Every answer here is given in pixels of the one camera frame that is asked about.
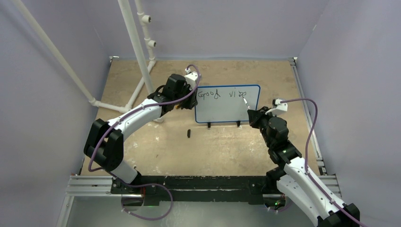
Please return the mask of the white marker pen black cap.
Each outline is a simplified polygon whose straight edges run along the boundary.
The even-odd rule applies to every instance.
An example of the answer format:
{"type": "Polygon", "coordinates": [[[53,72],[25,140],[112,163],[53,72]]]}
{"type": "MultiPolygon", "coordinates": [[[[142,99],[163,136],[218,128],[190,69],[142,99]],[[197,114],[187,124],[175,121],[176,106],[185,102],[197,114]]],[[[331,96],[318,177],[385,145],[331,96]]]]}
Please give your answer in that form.
{"type": "Polygon", "coordinates": [[[243,97],[243,101],[244,101],[244,103],[245,103],[247,109],[250,110],[251,108],[250,108],[250,106],[249,106],[247,100],[246,100],[244,97],[243,97]]]}

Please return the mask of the blue framed whiteboard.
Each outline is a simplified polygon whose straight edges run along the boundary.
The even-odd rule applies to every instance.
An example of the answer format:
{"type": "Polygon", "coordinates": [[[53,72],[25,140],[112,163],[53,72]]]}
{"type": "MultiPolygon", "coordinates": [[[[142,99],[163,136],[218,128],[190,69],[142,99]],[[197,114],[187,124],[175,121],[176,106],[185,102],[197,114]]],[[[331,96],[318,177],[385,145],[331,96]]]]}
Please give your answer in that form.
{"type": "Polygon", "coordinates": [[[197,123],[247,122],[247,107],[256,110],[261,87],[250,85],[200,86],[197,92],[198,104],[195,106],[197,123]]]}

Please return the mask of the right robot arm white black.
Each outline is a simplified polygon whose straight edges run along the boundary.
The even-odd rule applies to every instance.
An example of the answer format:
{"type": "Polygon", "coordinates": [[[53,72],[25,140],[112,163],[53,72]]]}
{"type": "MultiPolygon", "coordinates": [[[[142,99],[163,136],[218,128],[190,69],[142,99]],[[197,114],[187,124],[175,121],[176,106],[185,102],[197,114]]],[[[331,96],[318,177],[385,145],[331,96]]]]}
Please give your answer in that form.
{"type": "Polygon", "coordinates": [[[267,173],[266,188],[291,199],[315,227],[359,227],[360,211],[345,203],[309,168],[299,150],[288,139],[287,122],[270,108],[247,110],[249,125],[259,129],[268,154],[277,168],[267,173]]]}

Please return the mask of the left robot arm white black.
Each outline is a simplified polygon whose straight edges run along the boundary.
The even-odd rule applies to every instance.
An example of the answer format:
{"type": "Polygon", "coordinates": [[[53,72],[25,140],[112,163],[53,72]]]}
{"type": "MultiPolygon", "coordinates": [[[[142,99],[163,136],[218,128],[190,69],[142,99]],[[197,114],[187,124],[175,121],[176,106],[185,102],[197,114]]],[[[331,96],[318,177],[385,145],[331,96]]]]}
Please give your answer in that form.
{"type": "Polygon", "coordinates": [[[128,193],[138,192],[141,174],[124,160],[125,140],[142,126],[172,111],[175,106],[189,110],[195,107],[199,80],[196,72],[185,76],[172,74],[164,85],[134,109],[108,121],[94,121],[83,150],[90,158],[88,170],[93,172],[91,166],[97,163],[100,168],[122,180],[122,186],[128,193]]]}

